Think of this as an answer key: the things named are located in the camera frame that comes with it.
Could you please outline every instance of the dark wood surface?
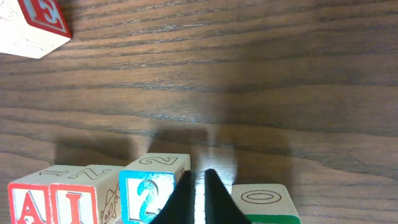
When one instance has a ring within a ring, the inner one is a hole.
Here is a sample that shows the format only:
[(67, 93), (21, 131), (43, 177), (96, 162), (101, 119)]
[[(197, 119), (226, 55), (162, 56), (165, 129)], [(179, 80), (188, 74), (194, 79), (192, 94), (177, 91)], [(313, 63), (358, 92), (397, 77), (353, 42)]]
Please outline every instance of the dark wood surface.
[(398, 223), (398, 1), (63, 0), (73, 39), (0, 55), (0, 208), (52, 164), (183, 152), (285, 184), (304, 223)]

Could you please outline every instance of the blue number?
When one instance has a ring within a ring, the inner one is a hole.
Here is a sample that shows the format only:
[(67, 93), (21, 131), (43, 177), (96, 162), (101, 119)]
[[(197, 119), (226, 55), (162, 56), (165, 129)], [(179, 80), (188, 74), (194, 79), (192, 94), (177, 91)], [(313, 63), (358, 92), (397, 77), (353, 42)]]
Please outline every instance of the blue number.
[(152, 219), (155, 218), (156, 213), (147, 212), (147, 207), (158, 196), (159, 190), (155, 182), (151, 180), (143, 180), (138, 185), (137, 194), (141, 196), (145, 190), (148, 190), (149, 194), (147, 195), (147, 197), (145, 198), (144, 202), (141, 205), (141, 208), (139, 209), (139, 219), (141, 219), (144, 222), (150, 222), (152, 221)]

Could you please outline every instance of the green block side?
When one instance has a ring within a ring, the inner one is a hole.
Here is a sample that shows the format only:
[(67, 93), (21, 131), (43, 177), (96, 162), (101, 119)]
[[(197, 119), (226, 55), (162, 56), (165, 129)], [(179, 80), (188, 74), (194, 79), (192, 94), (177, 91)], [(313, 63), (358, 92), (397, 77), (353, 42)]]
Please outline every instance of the green block side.
[(246, 215), (253, 223), (269, 224), (301, 224), (299, 217), (294, 215)]

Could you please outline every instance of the tabletop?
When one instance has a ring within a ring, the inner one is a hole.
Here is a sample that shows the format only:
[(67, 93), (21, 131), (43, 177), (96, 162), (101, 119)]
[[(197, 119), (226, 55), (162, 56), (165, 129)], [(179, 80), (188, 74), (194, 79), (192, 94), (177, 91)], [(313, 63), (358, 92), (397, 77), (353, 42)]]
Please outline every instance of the tabletop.
[(188, 153), (281, 183), (303, 223), (398, 223), (398, 1), (62, 0), (73, 33), (0, 55), (0, 222), (8, 182), (53, 164)]

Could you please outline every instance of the white block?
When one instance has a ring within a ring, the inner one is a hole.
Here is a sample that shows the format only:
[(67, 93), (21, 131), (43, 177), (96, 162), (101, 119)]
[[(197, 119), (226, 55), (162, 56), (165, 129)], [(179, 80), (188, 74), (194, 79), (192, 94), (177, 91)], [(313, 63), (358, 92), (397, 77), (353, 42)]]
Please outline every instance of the white block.
[(282, 184), (234, 185), (232, 199), (254, 223), (301, 223), (293, 201)]
[(0, 0), (0, 53), (41, 58), (71, 39), (56, 0)]
[(55, 224), (112, 224), (120, 217), (122, 166), (90, 165), (50, 185)]
[(84, 167), (54, 165), (8, 185), (11, 223), (28, 220), (28, 223), (52, 223), (50, 184), (74, 174)]
[(123, 222), (150, 222), (190, 169), (188, 154), (167, 153), (148, 153), (126, 166), (119, 178)]

